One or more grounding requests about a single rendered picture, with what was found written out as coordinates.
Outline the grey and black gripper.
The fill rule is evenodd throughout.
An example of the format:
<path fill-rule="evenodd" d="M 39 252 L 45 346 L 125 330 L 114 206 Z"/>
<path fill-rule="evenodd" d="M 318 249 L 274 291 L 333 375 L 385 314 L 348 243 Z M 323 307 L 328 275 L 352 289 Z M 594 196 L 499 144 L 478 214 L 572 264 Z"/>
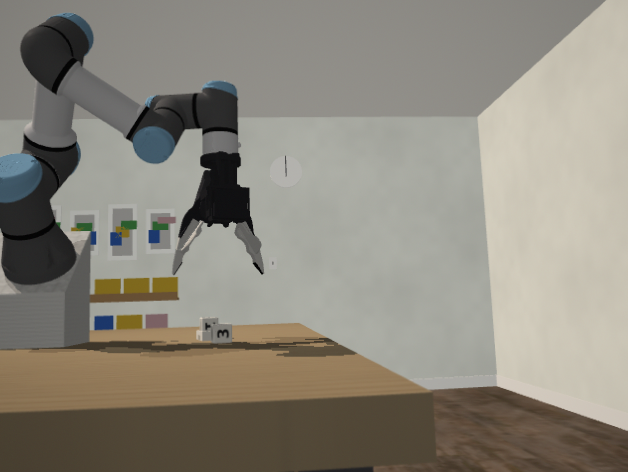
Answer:
<path fill-rule="evenodd" d="M 224 166 L 226 162 L 228 163 Z M 247 253 L 252 257 L 253 265 L 263 275 L 264 265 L 260 252 L 262 245 L 254 234 L 253 223 L 250 217 L 250 188 L 237 185 L 237 168 L 241 166 L 239 153 L 228 154 L 219 151 L 218 153 L 204 154 L 200 157 L 200 165 L 207 169 L 211 167 L 210 185 L 216 186 L 209 185 L 203 189 L 200 192 L 202 196 L 201 201 L 200 198 L 197 199 L 193 207 L 184 215 L 173 260 L 172 274 L 176 274 L 183 263 L 184 254 L 189 251 L 193 240 L 202 232 L 200 227 L 203 223 L 207 223 L 207 227 L 213 224 L 222 224 L 226 228 L 229 226 L 229 223 L 233 222 L 237 224 L 234 232 L 236 237 L 244 242 Z M 211 216 L 209 217 L 209 215 Z"/>

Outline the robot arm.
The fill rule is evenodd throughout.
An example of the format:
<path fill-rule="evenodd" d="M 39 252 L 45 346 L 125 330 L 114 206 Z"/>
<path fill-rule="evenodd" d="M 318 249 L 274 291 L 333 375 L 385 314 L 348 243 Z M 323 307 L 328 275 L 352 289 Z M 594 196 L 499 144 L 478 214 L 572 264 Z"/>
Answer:
<path fill-rule="evenodd" d="M 202 128 L 203 154 L 241 147 L 233 84 L 209 81 L 202 93 L 155 95 L 140 105 L 83 68 L 93 41 L 89 24 L 73 13 L 48 18 L 21 41 L 22 60 L 36 79 L 33 119 L 22 152 L 0 157 L 1 266 L 16 284 L 52 281 L 76 262 L 50 203 L 81 158 L 75 103 L 123 133 L 147 163 L 166 161 L 185 129 Z"/>

